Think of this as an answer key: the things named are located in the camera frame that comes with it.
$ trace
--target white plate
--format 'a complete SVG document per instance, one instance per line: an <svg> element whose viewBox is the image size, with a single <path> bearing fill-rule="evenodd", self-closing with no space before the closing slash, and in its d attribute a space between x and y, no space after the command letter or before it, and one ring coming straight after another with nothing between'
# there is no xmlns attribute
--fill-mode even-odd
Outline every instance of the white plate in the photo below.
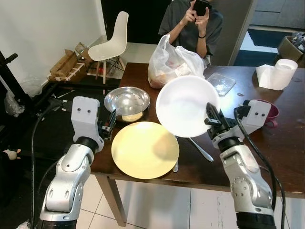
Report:
<svg viewBox="0 0 305 229"><path fill-rule="evenodd" d="M174 167L179 145L162 125L138 122L124 127L115 136L111 153L117 167L127 175L152 179Z"/></svg>
<svg viewBox="0 0 305 229"><path fill-rule="evenodd" d="M208 81L199 76L180 76L160 91L156 113L160 123L173 135L196 137L210 128L204 123L208 102L220 110L217 91Z"/></svg>

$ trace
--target person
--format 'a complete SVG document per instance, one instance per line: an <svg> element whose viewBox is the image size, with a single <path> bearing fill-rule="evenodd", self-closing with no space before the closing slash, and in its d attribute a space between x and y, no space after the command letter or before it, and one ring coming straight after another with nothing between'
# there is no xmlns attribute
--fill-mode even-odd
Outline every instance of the person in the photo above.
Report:
<svg viewBox="0 0 305 229"><path fill-rule="evenodd" d="M196 0L174 0L166 9L159 35L170 35L169 43L196 52L206 64L215 52L222 29L223 16L216 9L206 7L204 16L193 10Z"/></svg>

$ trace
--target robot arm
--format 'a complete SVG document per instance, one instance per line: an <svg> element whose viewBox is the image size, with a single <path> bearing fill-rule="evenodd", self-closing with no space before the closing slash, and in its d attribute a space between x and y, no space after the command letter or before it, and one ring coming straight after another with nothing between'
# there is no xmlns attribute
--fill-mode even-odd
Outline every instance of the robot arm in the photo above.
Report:
<svg viewBox="0 0 305 229"><path fill-rule="evenodd" d="M90 165L94 154L103 149L104 141L98 130L98 108L96 99L75 97L72 105L71 120L75 144L71 145L56 165L56 175L50 183L40 214L37 228L76 228L81 209L83 186L90 175ZM111 115L102 131L105 138L111 138L115 125L115 112Z"/></svg>
<svg viewBox="0 0 305 229"><path fill-rule="evenodd" d="M247 133L264 125L270 104L251 100L239 108L240 119ZM244 135L235 120L225 118L222 112L207 105L206 124L215 148L219 148L225 173L230 180L231 194L241 229L275 229L271 206L271 189L261 176L260 168L250 149L242 143Z"/></svg>

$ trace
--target bracelet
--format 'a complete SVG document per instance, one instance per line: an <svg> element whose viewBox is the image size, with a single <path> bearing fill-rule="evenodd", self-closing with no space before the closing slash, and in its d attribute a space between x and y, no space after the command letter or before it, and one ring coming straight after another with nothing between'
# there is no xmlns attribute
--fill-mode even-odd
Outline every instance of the bracelet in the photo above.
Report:
<svg viewBox="0 0 305 229"><path fill-rule="evenodd" d="M201 39L205 38L205 36L206 36L206 34L205 34L203 37L201 37L201 36L198 35L198 37L201 38Z"/></svg>

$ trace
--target dark wood tabletop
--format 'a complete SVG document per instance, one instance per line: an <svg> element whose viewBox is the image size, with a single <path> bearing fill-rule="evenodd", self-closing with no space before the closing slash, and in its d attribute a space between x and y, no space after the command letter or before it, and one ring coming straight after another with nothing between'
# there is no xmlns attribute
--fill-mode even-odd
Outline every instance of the dark wood tabletop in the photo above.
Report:
<svg viewBox="0 0 305 229"><path fill-rule="evenodd" d="M135 86L145 90L151 105L147 116L139 121L159 123L155 102L160 89L153 89L147 80L148 64L128 63L120 86ZM250 134L258 148L271 163L275 174L292 197L303 197L305 192L305 69L297 69L289 86L282 91L269 90L258 86L254 67L210 66L204 71L208 78L220 73L236 80L231 91L221 98L221 110L226 117L233 118L233 109L244 100L264 99L274 103L280 110L278 127L263 126ZM112 138L127 124L117 123ZM213 148L207 134L193 138L213 158L207 161L186 138L179 138L179 170L151 180L140 180L124 174L111 156L111 141L105 142L104 149L95 155L91 166L94 174L107 175L111 179L131 180L215 190L229 190L229 180L219 158L220 151ZM269 182L268 174L262 171Z"/></svg>

